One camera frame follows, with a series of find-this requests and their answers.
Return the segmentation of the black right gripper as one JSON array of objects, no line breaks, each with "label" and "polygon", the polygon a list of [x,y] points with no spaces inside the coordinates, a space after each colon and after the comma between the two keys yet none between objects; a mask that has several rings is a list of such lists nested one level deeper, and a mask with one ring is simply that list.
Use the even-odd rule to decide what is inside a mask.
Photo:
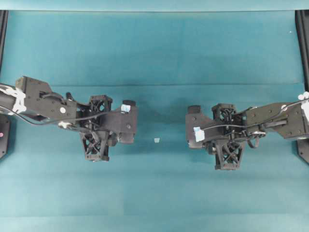
[{"label": "black right gripper", "polygon": [[233,104],[219,103],[212,107],[213,123],[205,128],[206,146],[215,155],[215,170],[238,170],[244,145],[257,148],[264,131],[249,132],[244,112],[236,112]]}]

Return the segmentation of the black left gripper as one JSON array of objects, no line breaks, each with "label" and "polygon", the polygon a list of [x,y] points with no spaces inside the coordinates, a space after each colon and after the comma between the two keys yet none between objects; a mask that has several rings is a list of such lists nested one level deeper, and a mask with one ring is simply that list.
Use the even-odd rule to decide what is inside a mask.
[{"label": "black left gripper", "polygon": [[116,145],[116,134],[104,128],[104,115],[111,111],[112,98],[91,96],[88,104],[67,99],[76,108],[76,118],[65,122],[65,129],[79,132],[85,159],[92,162],[109,161],[109,147]]}]

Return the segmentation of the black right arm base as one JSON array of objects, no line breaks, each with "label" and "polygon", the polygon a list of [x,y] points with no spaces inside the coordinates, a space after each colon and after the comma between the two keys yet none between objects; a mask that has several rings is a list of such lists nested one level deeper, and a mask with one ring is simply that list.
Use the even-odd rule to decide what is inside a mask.
[{"label": "black right arm base", "polygon": [[309,164],[309,139],[299,137],[293,142],[293,154],[307,165]]}]

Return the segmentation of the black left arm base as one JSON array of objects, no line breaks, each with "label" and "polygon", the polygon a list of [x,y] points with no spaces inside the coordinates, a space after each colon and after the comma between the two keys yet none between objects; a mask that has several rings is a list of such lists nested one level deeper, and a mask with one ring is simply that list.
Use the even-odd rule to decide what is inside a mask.
[{"label": "black left arm base", "polygon": [[11,122],[7,115],[0,115],[0,158],[2,159],[8,150]]}]

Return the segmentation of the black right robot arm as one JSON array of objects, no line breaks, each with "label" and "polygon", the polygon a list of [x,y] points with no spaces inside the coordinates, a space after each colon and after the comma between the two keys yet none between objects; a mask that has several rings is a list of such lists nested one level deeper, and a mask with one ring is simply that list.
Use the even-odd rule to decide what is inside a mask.
[{"label": "black right robot arm", "polygon": [[215,156],[216,170],[239,169],[245,145],[252,149],[268,132],[284,139],[309,137],[309,93],[298,95],[296,102],[277,102],[250,107],[237,112],[232,104],[212,107],[214,122],[203,128],[205,135],[218,135],[206,142],[208,152]]}]

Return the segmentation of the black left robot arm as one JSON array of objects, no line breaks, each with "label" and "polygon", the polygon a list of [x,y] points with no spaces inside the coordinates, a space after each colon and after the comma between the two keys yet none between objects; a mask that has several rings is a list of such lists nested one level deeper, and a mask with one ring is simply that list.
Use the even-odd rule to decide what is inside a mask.
[{"label": "black left robot arm", "polygon": [[90,97],[79,103],[68,92],[53,92],[47,82],[23,76],[15,86],[0,85],[0,108],[32,125],[57,125],[78,132],[85,159],[109,161],[109,142],[113,133],[103,130],[103,116],[111,111],[112,99],[106,95]]}]

